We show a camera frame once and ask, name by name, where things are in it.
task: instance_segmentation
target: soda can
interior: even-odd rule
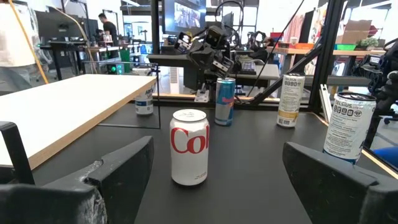
[[[170,122],[172,179],[181,185],[200,184],[207,178],[209,122],[200,110],[179,110]]]
[[[296,125],[304,81],[305,76],[303,75],[284,75],[276,121],[279,126],[293,128]]]
[[[336,94],[323,152],[355,164],[361,156],[375,108],[373,96]]]
[[[136,113],[138,115],[151,115],[154,113],[153,88],[140,93],[135,98]]]
[[[235,79],[217,78],[215,123],[229,126],[234,112]]]

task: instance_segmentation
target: table edge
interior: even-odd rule
[[[30,169],[33,170],[39,165],[43,164],[45,161],[50,159],[52,156],[56,155],[56,153],[60,152],[66,146],[71,144],[73,141],[78,139],[80,136],[84,135],[87,131],[91,128],[94,128],[97,124],[101,121],[106,119],[108,116],[112,115],[122,106],[127,104],[129,101],[133,100],[141,91],[144,91],[146,88],[149,88],[156,82],[156,78],[153,77],[153,80],[149,81],[147,84],[143,85],[136,91],[132,92],[127,97],[119,100],[113,106],[109,107],[108,109],[104,110],[102,113],[96,115],[95,117],[91,118],[86,123],[82,124],[78,128],[74,129],[73,131],[69,132],[68,134],[64,135],[62,138],[56,140],[55,142],[51,143],[49,146],[43,148],[39,152],[36,152],[34,155],[29,157],[29,165]]]

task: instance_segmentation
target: monitor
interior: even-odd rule
[[[39,36],[49,38],[60,37],[82,37],[79,27],[70,18],[60,14],[59,12],[40,12],[36,11],[37,23],[39,25]],[[70,15],[77,21],[81,21],[78,16]],[[90,23],[90,29],[94,29],[94,25]]]
[[[223,16],[223,20],[222,20],[224,25],[227,25],[228,27],[225,27],[225,29],[227,30],[229,35],[233,34],[233,31],[231,28],[234,27],[234,14],[233,12],[228,13],[227,15]]]
[[[206,0],[163,0],[164,34],[195,34],[205,28]]]

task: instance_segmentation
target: computer screen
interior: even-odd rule
[[[205,28],[206,0],[163,0],[163,33],[195,34]]]
[[[230,27],[230,28],[225,27],[225,29],[227,30],[227,33],[228,33],[229,35],[232,35],[232,34],[233,34],[233,31],[232,31],[232,29],[231,29],[231,28],[234,27],[234,22],[233,22],[233,21],[234,21],[234,14],[233,14],[233,12],[230,12],[230,13],[228,13],[227,15],[223,16],[223,20],[222,20],[223,24],[224,24],[224,25],[227,25],[228,27]]]

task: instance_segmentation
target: white energy drink can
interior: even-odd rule
[[[138,115],[150,115],[154,112],[152,93],[153,89],[150,88],[136,96],[136,113]]]
[[[278,125],[286,128],[293,128],[296,125],[304,81],[305,76],[303,75],[284,75],[276,121]]]
[[[355,164],[375,108],[376,98],[373,96],[336,94],[323,152]]]

